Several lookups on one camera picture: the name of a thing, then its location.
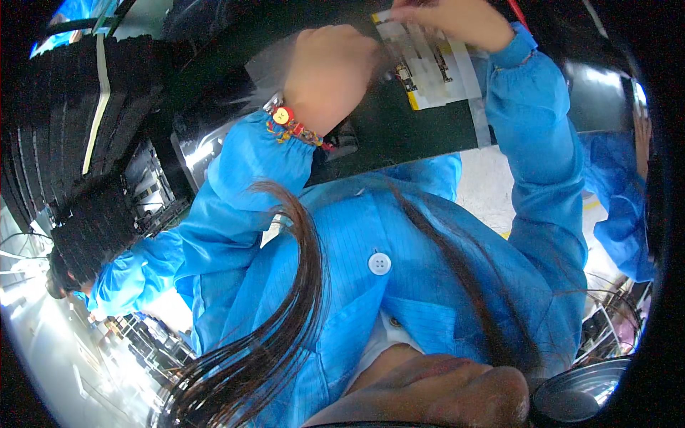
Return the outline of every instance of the white shirt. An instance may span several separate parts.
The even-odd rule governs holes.
[[[412,336],[409,336],[409,333],[407,333],[404,327],[381,309],[376,317],[376,323],[371,329],[369,341],[364,347],[362,357],[357,365],[357,370],[354,372],[354,376],[349,380],[343,395],[347,393],[348,389],[352,387],[352,384],[357,380],[359,375],[361,375],[364,370],[368,369],[383,351],[398,343],[406,343],[418,352],[425,354],[419,344],[412,339]]]

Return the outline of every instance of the dark long hair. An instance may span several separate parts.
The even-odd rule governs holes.
[[[69,268],[64,263],[62,255],[57,250],[57,247],[52,248],[52,252],[48,257],[50,261],[50,269],[47,271],[47,291],[55,299],[61,299],[72,291],[80,291],[81,286],[74,279],[69,277]]]
[[[278,184],[259,182],[251,189],[276,197],[282,209],[275,214],[292,222],[287,232],[295,237],[299,247],[292,288],[276,312],[254,332],[208,352],[184,367],[181,379],[172,388],[162,409],[159,426],[239,426],[254,418],[297,374],[302,363],[302,347],[316,341],[325,321],[324,263],[314,222],[297,197]],[[505,296],[505,302],[524,337],[524,352],[514,351],[513,344],[506,340],[488,311],[482,288],[463,254],[416,206],[395,189],[393,193],[405,215],[435,242],[458,283],[464,286],[485,332],[492,364],[517,367],[524,373],[539,365],[538,348],[508,296]],[[455,232],[470,240],[497,273],[485,250],[470,235],[464,231]]]

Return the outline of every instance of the black hair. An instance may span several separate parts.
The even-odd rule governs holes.
[[[50,269],[47,271],[47,292],[55,299],[61,299],[66,294],[81,291],[81,285],[69,276],[69,268],[66,267],[62,255],[57,247],[52,248],[49,256]]]

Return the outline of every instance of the yellow button charm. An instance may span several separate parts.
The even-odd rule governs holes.
[[[273,113],[273,121],[279,125],[285,125],[292,119],[292,112],[287,107],[278,107]]]

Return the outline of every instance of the silver watch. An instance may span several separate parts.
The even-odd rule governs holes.
[[[276,110],[278,107],[281,107],[284,104],[285,100],[283,99],[283,92],[278,91],[276,92],[269,101],[264,104],[264,107],[262,109],[269,113],[269,115],[273,115],[274,110]]]

